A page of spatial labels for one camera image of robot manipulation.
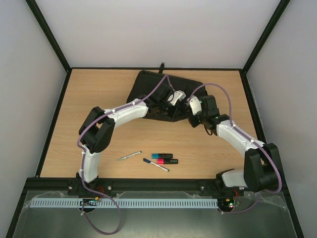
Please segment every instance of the wooden tabletop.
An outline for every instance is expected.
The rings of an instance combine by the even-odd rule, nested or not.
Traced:
[[[81,149],[76,146],[78,130],[90,110],[111,109],[126,103],[139,70],[74,69],[67,86],[41,177],[73,178],[80,168]],[[231,98],[233,119],[256,138],[248,103],[238,71],[165,70],[164,73],[213,82],[224,87]],[[214,95],[220,114],[229,114],[225,94],[207,87]],[[142,154],[116,162],[136,151]],[[164,165],[166,172],[143,162],[152,153],[173,153],[178,165]],[[130,121],[113,132],[110,145],[99,164],[101,178],[211,179],[221,171],[243,168],[244,158],[226,141],[209,136],[202,125],[192,128],[187,120],[162,122]]]

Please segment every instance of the white cable tray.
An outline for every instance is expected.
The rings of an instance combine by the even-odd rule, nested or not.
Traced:
[[[131,199],[117,198],[120,208],[218,208],[217,199]],[[82,198],[33,198],[31,208],[81,208]],[[90,201],[85,208],[116,208],[110,199]]]

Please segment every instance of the black fabric bag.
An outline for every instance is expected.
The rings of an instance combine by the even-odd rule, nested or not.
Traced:
[[[162,73],[153,73],[153,72],[144,71],[144,70],[140,71],[137,78],[135,79],[134,85],[127,99],[127,103],[138,98],[138,96],[140,95],[143,95],[143,94],[148,95],[163,77],[164,77],[164,74]],[[197,81],[186,79],[186,78],[171,76],[171,75],[169,75],[169,80],[176,91],[180,90],[185,92],[186,98],[183,99],[181,103],[186,103],[188,97],[192,94],[192,92],[198,86],[202,85],[201,82],[197,82]],[[160,87],[164,85],[168,85],[167,79],[163,81]],[[205,87],[201,87],[199,90],[196,91],[195,96],[200,97],[206,94],[207,93],[206,93]],[[173,122],[173,121],[186,119],[187,114],[186,112],[182,112],[181,110],[179,110],[174,115],[174,117],[171,117],[163,113],[153,113],[153,114],[146,115],[144,118]]]

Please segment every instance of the white pen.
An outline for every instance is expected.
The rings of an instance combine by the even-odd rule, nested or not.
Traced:
[[[135,152],[135,153],[133,153],[133,154],[131,154],[131,155],[127,155],[127,156],[121,157],[120,159],[117,160],[117,162],[119,162],[119,161],[121,161],[121,160],[125,160],[125,159],[127,159],[127,158],[130,158],[130,157],[132,157],[132,156],[135,156],[135,155],[138,155],[138,154],[141,154],[141,153],[142,153],[142,151],[140,150],[140,151]]]
[[[152,162],[151,160],[148,160],[148,159],[146,159],[146,158],[143,158],[143,161],[144,161],[144,162],[147,162],[147,163],[149,163],[149,164],[155,165],[155,166],[161,168],[162,170],[165,170],[165,171],[169,172],[169,169],[167,169],[167,168],[165,168],[165,167],[163,167],[163,166],[161,166],[161,165],[158,165],[158,164]]]

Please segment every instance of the purple cable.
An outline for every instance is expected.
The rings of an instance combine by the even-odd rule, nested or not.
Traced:
[[[199,87],[197,87],[193,92],[192,94],[190,95],[190,97],[187,99],[188,101],[192,98],[192,96],[194,95],[194,93],[197,92],[198,89],[204,87],[204,86],[208,86],[208,85],[212,85],[212,86],[216,86],[218,88],[220,88],[224,93],[225,95],[227,96],[227,99],[228,99],[228,103],[229,103],[229,120],[230,120],[230,124],[231,126],[233,127],[233,129],[235,131],[237,131],[240,135],[242,135],[244,138],[246,138],[247,140],[251,141],[252,138],[249,137],[247,134],[245,134],[244,132],[242,132],[239,127],[237,126],[233,126],[233,121],[232,121],[232,105],[231,105],[231,100],[230,100],[230,97],[229,97],[229,94],[227,93],[227,91],[221,87],[219,84],[216,84],[216,83],[205,83],[205,84],[202,84],[200,85]],[[278,188],[276,191],[271,191],[271,190],[265,190],[267,192],[270,192],[270,193],[279,193],[282,189],[282,178],[281,178],[281,175],[279,174],[278,172],[278,169],[276,167],[276,165],[274,164],[272,158],[270,157],[270,155],[256,142],[252,142],[253,144],[255,144],[255,146],[257,146],[261,151],[262,153],[266,156],[267,160],[270,162],[270,164],[272,165],[273,169],[274,169],[274,172],[276,173],[276,176],[277,176],[277,180],[278,180]]]
[[[170,83],[170,81],[169,81],[168,75],[166,74],[166,75],[164,75],[164,77],[160,80],[160,82],[157,84],[157,86],[156,86],[146,97],[144,97],[143,99],[137,101],[135,104],[136,104],[136,105],[137,105],[137,104],[140,104],[141,102],[143,102],[143,101],[145,101],[147,98],[149,98],[149,97],[157,90],[157,88],[162,84],[162,82],[163,82],[166,78],[167,78],[167,80],[168,80],[168,84],[169,84],[169,85],[171,86],[171,88],[175,91],[175,89],[173,88],[173,86],[171,85],[171,83]],[[120,111],[120,110],[122,110],[122,109],[125,109],[125,108],[128,108],[128,107],[132,107],[132,106],[133,106],[133,103],[126,104],[126,105],[124,105],[124,106],[115,108],[115,111],[118,112],[118,111]],[[84,187],[86,190],[90,191],[90,192],[99,194],[99,195],[101,195],[101,196],[103,196],[103,197],[106,197],[106,198],[110,199],[110,200],[114,203],[114,205],[117,207],[118,212],[119,212],[119,215],[120,215],[120,222],[119,222],[118,227],[117,227],[113,232],[103,232],[103,231],[99,230],[97,227],[95,227],[94,224],[89,220],[89,218],[87,217],[87,215],[84,213],[84,206],[85,206],[86,204],[83,204],[82,209],[81,209],[82,212],[83,212],[83,213],[82,213],[83,216],[86,218],[86,220],[88,221],[89,225],[90,225],[96,232],[98,232],[98,233],[100,233],[100,234],[102,234],[102,235],[113,235],[113,234],[117,233],[117,232],[121,229],[122,220],[123,220],[123,218],[122,218],[122,212],[121,212],[121,209],[120,209],[119,205],[116,203],[116,201],[115,201],[112,197],[110,197],[110,196],[108,196],[108,195],[106,195],[106,194],[104,194],[104,193],[102,193],[102,192],[98,192],[98,191],[92,190],[92,189],[88,188],[88,187],[85,185],[85,179],[84,179],[84,165],[85,165],[85,158],[86,158],[87,149],[86,149],[85,147],[83,147],[83,146],[80,145],[80,140],[83,138],[84,134],[85,134],[92,126],[94,126],[98,121],[100,121],[101,119],[103,119],[103,118],[109,116],[110,114],[112,114],[112,112],[105,113],[105,114],[103,114],[102,116],[100,116],[100,117],[98,117],[97,119],[95,119],[92,123],[90,123],[90,124],[83,130],[83,132],[80,134],[80,136],[79,136],[78,139],[77,139],[77,146],[78,146],[79,148],[81,148],[81,149],[84,151],[83,158],[82,158],[82,162],[81,162],[81,181],[82,181],[83,187]]]
[[[258,196],[257,200],[256,200],[250,207],[248,207],[248,208],[246,208],[246,209],[244,209],[244,210],[236,211],[236,212],[224,212],[224,211],[222,211],[220,208],[218,208],[218,210],[219,210],[220,212],[223,212],[224,214],[237,214],[237,213],[244,213],[244,212],[250,211],[250,210],[251,210],[252,208],[254,208],[255,205],[257,205],[257,203],[260,201],[260,199],[261,199],[261,192],[262,192],[262,191],[259,192],[259,196]]]

